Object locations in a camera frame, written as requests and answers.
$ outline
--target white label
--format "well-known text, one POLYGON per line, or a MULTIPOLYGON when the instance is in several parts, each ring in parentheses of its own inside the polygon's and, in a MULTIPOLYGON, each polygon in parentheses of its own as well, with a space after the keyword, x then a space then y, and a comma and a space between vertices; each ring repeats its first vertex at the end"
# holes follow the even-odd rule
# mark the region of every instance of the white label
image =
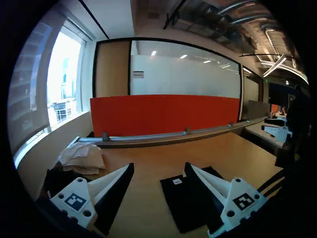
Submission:
POLYGON ((182 181, 179 178, 177 178, 177 179, 173 180, 173 183, 174 184, 180 184, 180 183, 182 183, 182 181))

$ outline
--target person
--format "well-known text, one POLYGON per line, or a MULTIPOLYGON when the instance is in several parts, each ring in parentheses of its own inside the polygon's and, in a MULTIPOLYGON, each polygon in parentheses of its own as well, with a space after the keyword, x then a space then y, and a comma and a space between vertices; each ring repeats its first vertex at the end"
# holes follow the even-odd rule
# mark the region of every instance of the person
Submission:
POLYGON ((308 92, 304 93, 299 84, 295 87, 295 100, 288 109, 286 119, 286 126, 292 132, 292 137, 286 140, 277 153, 275 165, 279 167, 287 167, 298 160, 309 146, 306 141, 312 123, 311 100, 308 92))
POLYGON ((285 107, 282 107, 282 109, 281 109, 281 115, 282 115, 282 116, 285 116, 285 114, 286 114, 286 108, 285 108, 285 107))

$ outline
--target window sill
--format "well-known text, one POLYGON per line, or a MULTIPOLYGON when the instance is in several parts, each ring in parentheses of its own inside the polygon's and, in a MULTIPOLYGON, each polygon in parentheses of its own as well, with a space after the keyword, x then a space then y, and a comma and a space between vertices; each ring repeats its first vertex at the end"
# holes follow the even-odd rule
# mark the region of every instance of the window sill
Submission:
MULTIPOLYGON (((69 118, 65 121, 63 121, 62 123, 59 123, 55 126, 53 126, 51 128, 51 131, 56 130, 57 128, 60 128, 61 126, 65 125, 66 123, 74 120, 75 118, 78 118, 84 114, 88 113, 88 111, 82 111, 80 113, 78 113, 75 117, 69 118)), ((50 133, 44 132, 42 134, 40 134, 38 137, 36 137, 34 140, 32 140, 29 144, 24 144, 18 151, 17 153, 14 155, 13 157, 13 161, 14 161, 14 165, 15 168, 17 169, 21 160, 25 157, 25 155, 32 149, 32 147, 34 145, 36 145, 39 141, 41 141, 43 138, 45 138, 47 135, 49 135, 50 133)))

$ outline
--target ceiling light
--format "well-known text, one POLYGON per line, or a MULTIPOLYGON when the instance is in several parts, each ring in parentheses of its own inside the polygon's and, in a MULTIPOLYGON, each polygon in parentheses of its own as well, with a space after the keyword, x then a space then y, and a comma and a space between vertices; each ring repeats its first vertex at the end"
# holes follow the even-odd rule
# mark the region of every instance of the ceiling light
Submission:
POLYGON ((252 72, 250 70, 246 69, 246 68, 243 68, 243 70, 252 74, 252 72))
MULTIPOLYGON (((263 61, 261 61, 261 64, 262 64, 262 65, 270 65, 270 66, 272 66, 274 63, 273 63, 273 62, 270 62, 270 61, 265 61, 265 60, 263 60, 263 61)), ((287 70, 287 71, 292 72, 293 74, 296 74, 297 76, 299 76, 300 78, 302 78, 307 84, 309 84, 306 75, 304 75, 304 74, 303 74, 302 72, 300 72, 299 70, 293 69, 293 68, 291 68, 291 67, 289 67, 289 66, 286 66, 286 65, 279 65, 278 68, 279 68, 279 69, 284 69, 284 70, 287 70)))
POLYGON ((276 61, 276 62, 274 63, 274 65, 273 65, 271 68, 269 68, 269 69, 263 74, 263 77, 266 77, 266 76, 268 76, 270 73, 272 73, 272 72, 273 72, 277 67, 279 67, 279 65, 281 65, 285 60, 286 60, 286 57, 285 57, 285 55, 283 54, 283 55, 281 56, 281 58, 279 58, 279 60, 276 61))

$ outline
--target office desk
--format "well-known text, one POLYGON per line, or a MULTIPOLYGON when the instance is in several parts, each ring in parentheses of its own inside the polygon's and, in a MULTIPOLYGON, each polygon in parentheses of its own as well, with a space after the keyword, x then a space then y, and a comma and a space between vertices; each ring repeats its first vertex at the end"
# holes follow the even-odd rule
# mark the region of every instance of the office desk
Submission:
POLYGON ((274 166, 275 156, 233 133, 165 146, 103 149, 103 153, 106 170, 90 178, 130 162, 135 169, 109 238, 207 238, 207 226, 179 233, 162 192, 160 180, 182 174, 185 162, 199 168, 211 165, 224 179, 242 177, 255 188, 281 170, 274 166))
POLYGON ((257 123, 257 124, 254 124, 252 126, 249 126, 249 127, 246 127, 245 130, 262 138, 263 140, 269 142, 270 144, 272 144, 274 147, 276 148, 282 148, 283 147, 283 142, 280 142, 278 140, 276 140, 274 137, 271 137, 269 133, 263 131, 261 129, 261 126, 264 125, 264 126, 269 126, 269 127, 279 127, 279 126, 276 126, 276 125, 272 125, 272 124, 267 124, 267 123, 264 123, 264 122, 260 122, 260 123, 257 123))

